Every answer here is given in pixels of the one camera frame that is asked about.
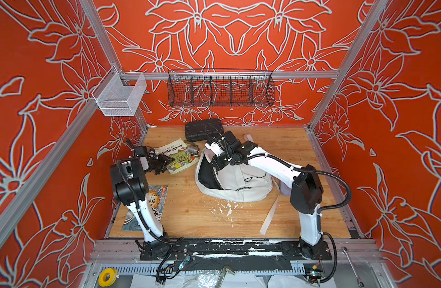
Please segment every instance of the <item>wood grain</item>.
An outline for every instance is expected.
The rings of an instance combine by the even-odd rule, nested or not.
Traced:
[[[224,129],[231,130],[241,141],[244,141],[244,134],[252,135],[255,143],[283,160],[302,166],[310,164],[316,169],[321,168],[304,128],[225,127]],[[150,128],[145,138],[145,145],[161,147],[179,138],[185,139],[183,127]],[[200,148],[204,147],[204,142],[197,144]],[[152,173],[146,175],[150,185],[169,185],[161,223],[171,237],[263,237],[259,231],[277,197],[278,191],[275,187],[262,201],[235,203],[201,193],[194,182],[194,170],[195,166],[175,175],[168,172],[158,176]],[[320,179],[325,191],[322,205],[335,204],[326,178],[320,177]],[[289,198],[289,196],[280,196],[266,237],[299,237],[299,214],[290,204]],[[121,205],[110,237],[142,238],[143,234],[140,231],[121,231],[126,213],[127,208]],[[339,210],[324,211],[321,226],[323,231],[329,232],[334,238],[350,238]]]

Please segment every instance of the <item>white strap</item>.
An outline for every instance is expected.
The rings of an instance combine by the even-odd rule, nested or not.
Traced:
[[[280,195],[280,190],[279,190],[279,186],[277,184],[277,182],[275,181],[275,177],[272,176],[272,181],[275,183],[275,186],[278,190],[278,196],[275,200],[275,203],[272,205],[272,207],[270,208],[270,211],[267,214],[267,217],[265,217],[265,220],[262,224],[262,227],[260,228],[259,233],[261,233],[262,235],[265,235],[265,233],[268,230],[268,227],[270,226],[270,223],[272,222],[273,219],[273,215],[275,214],[275,210],[278,206],[278,200],[279,200],[279,195]]]

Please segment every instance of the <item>book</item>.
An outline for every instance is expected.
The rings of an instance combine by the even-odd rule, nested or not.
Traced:
[[[188,146],[182,139],[178,139],[163,147],[155,148],[155,152],[174,158],[174,161],[167,165],[167,170],[171,174],[179,173],[198,162],[198,158],[190,155]]]
[[[145,198],[158,222],[161,222],[168,188],[167,185],[148,185],[148,193]],[[131,211],[128,211],[121,231],[142,231],[139,222],[137,222],[136,217]]]

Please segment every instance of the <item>yellow tape roll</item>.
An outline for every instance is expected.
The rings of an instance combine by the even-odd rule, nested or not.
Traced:
[[[116,269],[107,268],[99,275],[99,285],[101,287],[108,287],[115,282],[116,278],[118,278]]]

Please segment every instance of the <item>red wallpaper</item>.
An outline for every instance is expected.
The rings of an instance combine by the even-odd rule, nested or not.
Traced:
[[[109,167],[137,144],[134,119],[97,110],[14,233],[0,250],[0,285],[79,285],[95,240],[102,239],[114,200]]]
[[[70,1],[0,1],[0,213],[109,69]]]
[[[441,287],[441,1],[391,1],[316,131],[400,287]]]
[[[95,0],[125,71],[243,68],[336,70],[373,1]],[[228,125],[304,125],[327,79],[278,81],[276,104],[257,108],[171,108],[165,81],[148,81],[147,122],[183,125],[221,118]]]
[[[0,214],[110,68],[77,0],[0,0]],[[0,250],[0,286],[78,284],[112,213],[130,118],[97,111]]]

